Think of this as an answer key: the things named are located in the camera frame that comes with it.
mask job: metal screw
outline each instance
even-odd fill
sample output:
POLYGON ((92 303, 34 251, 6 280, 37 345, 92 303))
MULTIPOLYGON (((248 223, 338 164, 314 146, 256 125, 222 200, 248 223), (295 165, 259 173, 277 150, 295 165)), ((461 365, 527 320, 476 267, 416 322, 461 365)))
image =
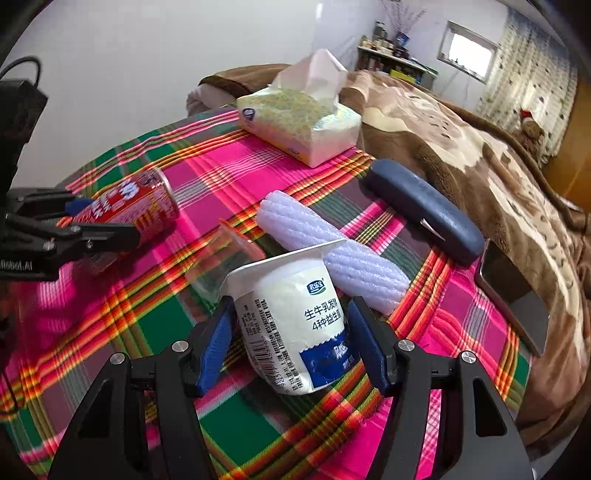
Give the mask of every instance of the metal screw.
POLYGON ((467 364, 473 364, 476 361, 476 355, 472 352, 462 352, 462 360, 464 360, 467 364))
POLYGON ((124 361, 125 355, 121 352, 113 353, 113 355, 111 355, 111 358, 109 358, 109 362, 111 362, 113 365, 122 364, 124 361))
POLYGON ((404 350, 405 352, 412 352, 414 350, 414 343, 410 340, 400 340, 398 342, 398 348, 404 350))
POLYGON ((184 352, 187 348, 189 348, 189 344, 185 340, 177 340, 173 343, 173 350, 175 352, 184 352))

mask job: red can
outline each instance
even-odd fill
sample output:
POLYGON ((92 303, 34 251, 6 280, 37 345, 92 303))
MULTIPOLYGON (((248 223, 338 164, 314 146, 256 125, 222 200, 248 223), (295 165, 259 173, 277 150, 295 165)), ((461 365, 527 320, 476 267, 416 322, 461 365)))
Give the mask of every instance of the red can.
MULTIPOLYGON (((133 223, 139 230, 139 244, 152 240, 178 218, 178 206, 170 184, 158 167, 128 177, 104 192, 73 218, 73 223, 133 223)), ((125 254, 104 252, 89 257, 95 274, 125 254)))

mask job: white foam sleeve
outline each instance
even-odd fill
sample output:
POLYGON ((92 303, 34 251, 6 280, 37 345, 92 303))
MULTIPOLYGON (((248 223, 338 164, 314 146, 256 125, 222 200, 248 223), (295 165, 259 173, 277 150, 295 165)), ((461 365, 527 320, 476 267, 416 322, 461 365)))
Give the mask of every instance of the white foam sleeve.
MULTIPOLYGON (((346 238, 338 228, 279 191, 261 202, 256 222, 289 251, 346 238)), ((410 284, 397 265, 351 239, 327 254, 324 264, 336 287, 351 297, 363 297, 385 315, 394 311, 410 284)))

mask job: stuffed toy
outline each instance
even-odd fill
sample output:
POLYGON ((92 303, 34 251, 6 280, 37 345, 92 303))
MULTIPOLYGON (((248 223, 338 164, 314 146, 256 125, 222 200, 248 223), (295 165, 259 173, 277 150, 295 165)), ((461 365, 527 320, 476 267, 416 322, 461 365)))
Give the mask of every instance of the stuffed toy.
POLYGON ((521 129, 516 130, 513 136, 530 153, 538 166, 540 166, 540 147, 544 141, 545 133, 534 120, 529 110, 521 109, 521 129))

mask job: plaid tablecloth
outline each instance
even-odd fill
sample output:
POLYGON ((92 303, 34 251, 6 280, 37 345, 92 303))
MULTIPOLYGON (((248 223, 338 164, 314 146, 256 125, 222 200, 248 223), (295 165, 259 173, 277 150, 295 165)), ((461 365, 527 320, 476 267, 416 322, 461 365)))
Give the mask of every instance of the plaid tablecloth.
MULTIPOLYGON (((147 133, 72 175, 64 183, 68 188, 96 196, 134 171, 159 166, 181 216, 172 232, 100 277, 70 264, 55 283, 20 285, 20 342, 7 369, 20 410, 2 421, 33 472, 47 474, 77 405, 112 353, 158 353, 204 317, 184 273, 220 218, 269 256, 282 252, 254 221, 258 203, 277 189, 399 265, 414 280, 388 319, 398 335, 440 355, 476 352, 517 412, 530 354, 474 285, 474 265, 454 265, 430 248, 419 229, 360 188, 371 161, 351 149, 309 169, 240 130, 236 111, 223 108, 147 133)), ((10 409, 6 385, 0 388, 2 406, 10 409)), ((420 478, 429 475, 433 462, 440 397, 431 396, 420 478)), ((371 387, 361 362, 323 391, 277 395, 254 373, 236 336, 218 384, 195 405, 221 478, 344 479, 365 477, 391 400, 371 387)), ((157 452, 155 416, 152 404, 148 441, 157 452)))

